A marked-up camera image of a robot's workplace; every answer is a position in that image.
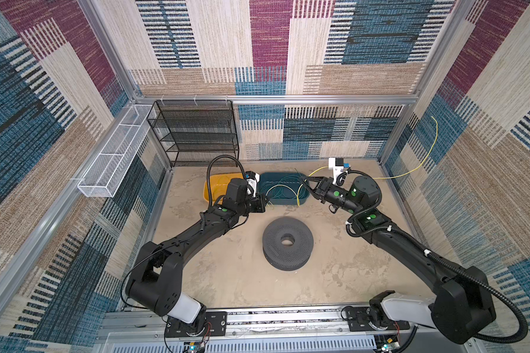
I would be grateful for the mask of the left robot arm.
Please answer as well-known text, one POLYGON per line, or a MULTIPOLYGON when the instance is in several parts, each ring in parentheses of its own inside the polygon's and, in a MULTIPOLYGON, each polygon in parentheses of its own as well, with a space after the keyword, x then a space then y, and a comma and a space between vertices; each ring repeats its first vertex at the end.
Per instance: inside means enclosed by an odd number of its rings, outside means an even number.
POLYGON ((184 294, 185 265, 210 242, 241 226, 241 217, 248 220, 251 213, 264 213, 269 201, 267 195, 258 192, 258 175, 244 170, 241 162, 228 154, 211 160, 206 182, 210 182, 213 165, 224 159, 233 161, 242 177, 232 179, 226 193, 216 201, 209 196, 207 210, 188 229, 160 244, 145 243, 122 290, 123 299, 131 299, 160 317, 176 319, 195 332, 207 325, 206 307, 184 294))

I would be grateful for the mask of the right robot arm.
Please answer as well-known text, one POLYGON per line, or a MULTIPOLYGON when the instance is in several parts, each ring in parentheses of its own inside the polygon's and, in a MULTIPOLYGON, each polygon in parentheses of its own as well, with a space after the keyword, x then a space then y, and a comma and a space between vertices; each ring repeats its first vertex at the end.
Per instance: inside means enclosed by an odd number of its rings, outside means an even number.
POLYGON ((391 254, 431 289, 435 298, 424 305, 420 324, 436 328, 455 344, 471 338, 513 344, 527 337, 526 317, 507 296, 489 285, 484 272, 442 257, 403 231, 378 210, 382 201, 378 183, 362 172, 355 174, 348 189, 335 184, 331 177, 303 176, 300 182, 315 199, 350 214, 345 222, 348 235, 391 254), (495 299, 505 304, 518 321, 512 335, 498 337, 481 332, 496 320, 495 299))

